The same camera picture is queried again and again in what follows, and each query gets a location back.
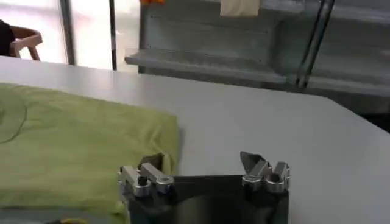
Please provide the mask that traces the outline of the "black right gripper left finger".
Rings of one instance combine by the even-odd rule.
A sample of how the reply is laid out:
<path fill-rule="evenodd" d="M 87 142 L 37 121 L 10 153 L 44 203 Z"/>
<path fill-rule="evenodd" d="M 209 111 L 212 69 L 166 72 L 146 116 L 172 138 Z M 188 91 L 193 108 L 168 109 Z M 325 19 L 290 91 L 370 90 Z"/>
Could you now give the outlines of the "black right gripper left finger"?
<path fill-rule="evenodd" d="M 145 156 L 137 166 L 121 166 L 118 170 L 118 185 L 121 195 L 133 194 L 147 197 L 151 190 L 167 194 L 174 188 L 174 178 L 162 172 L 163 154 Z"/>

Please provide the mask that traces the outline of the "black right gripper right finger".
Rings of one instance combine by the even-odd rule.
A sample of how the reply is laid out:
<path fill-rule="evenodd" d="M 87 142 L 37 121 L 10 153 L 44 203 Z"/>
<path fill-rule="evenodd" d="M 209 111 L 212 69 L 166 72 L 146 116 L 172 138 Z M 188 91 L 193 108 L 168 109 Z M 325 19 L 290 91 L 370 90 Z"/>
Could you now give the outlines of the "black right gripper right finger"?
<path fill-rule="evenodd" d="M 264 187 L 268 192 L 281 194 L 288 191 L 291 182 L 291 172 L 288 163 L 277 162 L 274 166 L 261 155 L 249 152 L 240 152 L 241 163 L 245 174 L 242 176 L 242 185 L 251 191 Z"/>

